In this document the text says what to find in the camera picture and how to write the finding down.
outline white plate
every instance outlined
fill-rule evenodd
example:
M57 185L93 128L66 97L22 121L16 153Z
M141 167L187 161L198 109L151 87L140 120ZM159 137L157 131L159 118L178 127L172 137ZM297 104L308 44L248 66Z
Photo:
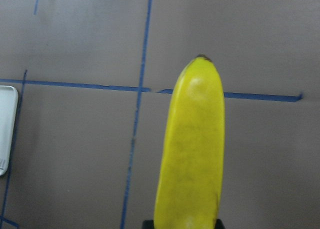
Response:
M17 90L13 86L0 85L0 176L8 169L17 104Z

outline white container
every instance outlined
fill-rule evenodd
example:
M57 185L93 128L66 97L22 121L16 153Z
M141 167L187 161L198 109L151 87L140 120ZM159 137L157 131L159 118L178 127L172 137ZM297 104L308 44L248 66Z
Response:
M13 86L0 85L0 176L8 169L17 104L17 90Z

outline gray surface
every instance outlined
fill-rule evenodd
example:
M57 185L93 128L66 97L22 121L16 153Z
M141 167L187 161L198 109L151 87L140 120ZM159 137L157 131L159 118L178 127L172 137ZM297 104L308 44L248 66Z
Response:
M205 53L227 92L305 94L226 99L227 229L320 227L319 1L152 1L146 87L172 88ZM0 79L28 69L28 80L138 86L148 0L39 0L37 15L35 0L0 2ZM126 229L152 219L170 98L142 94ZM136 99L27 84L5 217L22 229L118 229Z

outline dark banana tip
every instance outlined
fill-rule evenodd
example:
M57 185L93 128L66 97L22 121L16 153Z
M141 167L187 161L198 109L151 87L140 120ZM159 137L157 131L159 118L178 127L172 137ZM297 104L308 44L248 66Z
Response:
M209 57L207 57L205 54L199 54L195 58L204 58L205 60L209 61L212 63Z

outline banana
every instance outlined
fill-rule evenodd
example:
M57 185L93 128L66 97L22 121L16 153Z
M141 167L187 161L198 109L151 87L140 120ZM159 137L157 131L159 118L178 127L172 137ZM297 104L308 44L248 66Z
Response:
M225 103L220 76L205 55L173 90L154 208L155 229L214 229L223 179Z

